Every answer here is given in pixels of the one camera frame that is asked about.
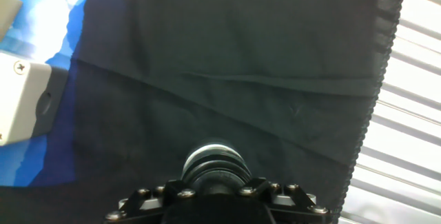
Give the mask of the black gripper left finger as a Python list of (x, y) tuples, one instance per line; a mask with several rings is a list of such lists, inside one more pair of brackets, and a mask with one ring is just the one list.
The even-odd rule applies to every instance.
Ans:
[(142, 187), (121, 199), (118, 209), (104, 216), (104, 223), (160, 223), (169, 207), (196, 196), (196, 190), (181, 180), (171, 180), (152, 189)]

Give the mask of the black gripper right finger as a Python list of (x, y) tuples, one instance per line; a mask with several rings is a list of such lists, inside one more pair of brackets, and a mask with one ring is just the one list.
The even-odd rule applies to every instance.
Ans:
[(238, 190), (238, 196), (263, 207), (275, 223), (332, 223), (332, 213), (317, 205), (297, 184), (281, 185), (254, 178)]

